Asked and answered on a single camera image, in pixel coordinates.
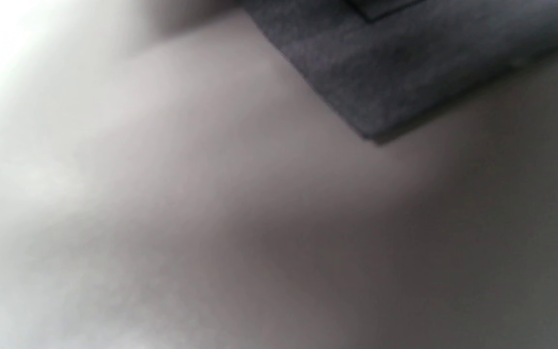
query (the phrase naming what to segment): dark gray object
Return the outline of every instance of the dark gray object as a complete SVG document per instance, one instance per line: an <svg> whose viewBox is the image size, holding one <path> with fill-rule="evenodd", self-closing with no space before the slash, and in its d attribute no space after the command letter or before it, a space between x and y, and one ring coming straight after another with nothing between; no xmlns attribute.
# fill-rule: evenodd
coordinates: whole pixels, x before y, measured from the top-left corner
<svg viewBox="0 0 558 349"><path fill-rule="evenodd" d="M374 22L345 0L242 3L366 138L558 47L558 0L425 0Z"/></svg>
<svg viewBox="0 0 558 349"><path fill-rule="evenodd" d="M366 20L378 20L423 0L347 0Z"/></svg>

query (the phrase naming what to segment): white surface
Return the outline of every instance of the white surface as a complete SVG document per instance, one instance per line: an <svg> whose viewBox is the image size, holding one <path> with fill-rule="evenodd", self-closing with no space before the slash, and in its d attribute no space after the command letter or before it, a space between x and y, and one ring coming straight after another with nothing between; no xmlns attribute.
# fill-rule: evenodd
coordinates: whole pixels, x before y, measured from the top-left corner
<svg viewBox="0 0 558 349"><path fill-rule="evenodd" d="M558 57L374 146L224 3L15 4L0 349L558 348Z"/></svg>

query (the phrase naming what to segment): gray felt surface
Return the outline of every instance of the gray felt surface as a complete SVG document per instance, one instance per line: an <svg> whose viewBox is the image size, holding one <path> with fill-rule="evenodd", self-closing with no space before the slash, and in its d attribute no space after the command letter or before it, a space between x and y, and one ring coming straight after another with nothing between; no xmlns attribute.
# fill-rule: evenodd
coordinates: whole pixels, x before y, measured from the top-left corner
<svg viewBox="0 0 558 349"><path fill-rule="evenodd" d="M558 0L426 0L375 22L344 0L242 3L366 138L558 47Z"/></svg>

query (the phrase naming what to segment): gray fabric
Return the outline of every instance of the gray fabric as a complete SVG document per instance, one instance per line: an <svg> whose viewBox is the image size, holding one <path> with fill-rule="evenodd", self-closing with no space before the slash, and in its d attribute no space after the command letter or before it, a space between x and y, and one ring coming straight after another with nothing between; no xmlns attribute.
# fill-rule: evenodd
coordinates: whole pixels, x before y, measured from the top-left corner
<svg viewBox="0 0 558 349"><path fill-rule="evenodd" d="M558 0L426 0L375 22L344 0L242 0L363 137L558 46Z"/></svg>

